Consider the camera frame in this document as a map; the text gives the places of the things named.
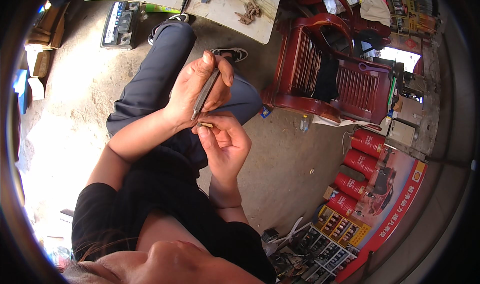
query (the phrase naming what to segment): dark trousers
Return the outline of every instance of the dark trousers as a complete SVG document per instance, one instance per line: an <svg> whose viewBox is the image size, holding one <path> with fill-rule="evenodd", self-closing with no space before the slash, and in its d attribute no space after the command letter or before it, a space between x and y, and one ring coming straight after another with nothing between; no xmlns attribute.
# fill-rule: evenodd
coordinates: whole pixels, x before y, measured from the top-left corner
<svg viewBox="0 0 480 284"><path fill-rule="evenodd" d="M123 89L120 99L115 101L115 112L106 120L110 137L124 126L167 105L173 84L196 39L188 23L167 20L159 26L153 38L152 48L141 63L137 74ZM232 97L215 111L231 111L243 125L258 113L262 107L262 100L255 87L238 74L233 60L231 58L227 60L235 71L233 85L230 88ZM193 168L196 177L198 171L208 165L207 155L200 140L190 128L178 132L153 152L158 155L173 152L184 157Z"/></svg>

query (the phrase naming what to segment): woman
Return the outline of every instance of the woman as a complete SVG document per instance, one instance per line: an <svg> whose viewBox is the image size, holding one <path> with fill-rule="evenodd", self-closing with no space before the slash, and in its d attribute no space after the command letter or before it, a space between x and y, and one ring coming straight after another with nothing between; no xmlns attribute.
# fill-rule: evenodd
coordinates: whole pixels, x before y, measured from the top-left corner
<svg viewBox="0 0 480 284"><path fill-rule="evenodd" d="M205 51L182 69L196 39L184 17L152 30L152 49L107 119L112 138L73 216L80 262L63 272L71 283L275 282L237 187L251 146L241 124L261 107L255 88L232 67L248 54ZM221 77L192 121L214 67ZM207 164L209 196L196 185Z"/></svg>

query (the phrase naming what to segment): black and white sneaker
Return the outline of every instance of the black and white sneaker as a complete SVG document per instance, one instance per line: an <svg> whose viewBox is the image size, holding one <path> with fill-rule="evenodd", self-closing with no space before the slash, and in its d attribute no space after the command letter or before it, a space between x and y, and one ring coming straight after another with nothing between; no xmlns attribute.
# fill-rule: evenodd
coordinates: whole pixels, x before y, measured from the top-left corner
<svg viewBox="0 0 480 284"><path fill-rule="evenodd" d="M167 19L167 21L168 20L176 20L176 21L188 23L188 21L190 20L190 16L187 13L175 14L173 16L170 16ZM164 23L164 21L154 26L152 29L152 32L150 33L150 35L148 35L147 41L149 45L153 46L153 37L155 36L155 30L157 30L157 28L160 27L162 23Z"/></svg>
<svg viewBox="0 0 480 284"><path fill-rule="evenodd" d="M231 47L229 49L213 49L210 50L214 55L222 55L223 53L232 54L233 62L240 62L248 57L248 52L240 47Z"/></svg>

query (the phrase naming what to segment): red canister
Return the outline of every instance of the red canister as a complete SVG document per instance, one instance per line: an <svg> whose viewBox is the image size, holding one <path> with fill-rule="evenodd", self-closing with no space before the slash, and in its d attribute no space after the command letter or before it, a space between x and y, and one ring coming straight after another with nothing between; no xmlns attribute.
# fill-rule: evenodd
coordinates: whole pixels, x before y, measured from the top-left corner
<svg viewBox="0 0 480 284"><path fill-rule="evenodd" d="M339 191L334 197L331 197L326 204L331 209L345 217L350 216L357 205L357 200L345 192Z"/></svg>
<svg viewBox="0 0 480 284"><path fill-rule="evenodd" d="M367 153L377 159L380 158L380 153L385 143L385 136L366 129L358 129L350 138L352 140L352 148Z"/></svg>
<svg viewBox="0 0 480 284"><path fill-rule="evenodd" d="M345 156L343 164L357 172L362 173L366 179L370 179L375 173L377 158L365 154L357 149L350 149Z"/></svg>
<svg viewBox="0 0 480 284"><path fill-rule="evenodd" d="M368 185L367 180L359 182L343 173L338 173L336 175L334 183L338 186L339 190L345 192L347 195L353 197L356 200L360 200L363 191Z"/></svg>

